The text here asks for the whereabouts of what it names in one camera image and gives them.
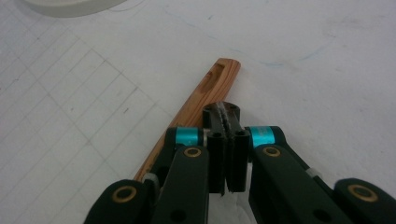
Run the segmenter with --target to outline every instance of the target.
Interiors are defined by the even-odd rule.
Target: wooden handle
[[[189,99],[177,112],[168,127],[187,126],[202,127],[202,108],[218,101],[223,101],[228,94],[233,81],[238,74],[241,64],[232,59],[218,59],[200,84],[190,95]],[[151,150],[143,165],[140,167],[134,180],[142,181],[145,173],[151,170],[163,147],[165,133]]]

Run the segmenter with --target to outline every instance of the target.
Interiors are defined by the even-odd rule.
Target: wooden stick
[[[202,108],[205,105],[225,99],[240,67],[241,64],[236,60],[218,59],[192,92],[189,99],[180,108],[168,127],[202,127]],[[151,170],[163,147],[165,133],[160,137],[154,149],[151,150],[145,162],[134,176],[134,180],[142,181],[145,173]]]

